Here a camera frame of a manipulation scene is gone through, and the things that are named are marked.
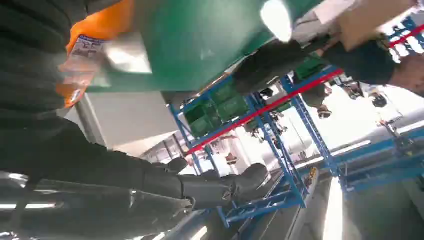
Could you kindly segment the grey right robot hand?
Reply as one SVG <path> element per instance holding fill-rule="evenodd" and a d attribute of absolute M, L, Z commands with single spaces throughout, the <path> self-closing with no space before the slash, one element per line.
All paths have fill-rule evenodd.
<path fill-rule="evenodd" d="M 64 118 L 0 121 L 0 236 L 124 240 L 175 228 L 191 211 L 264 195 L 267 168 L 180 175 L 87 141 Z"/>

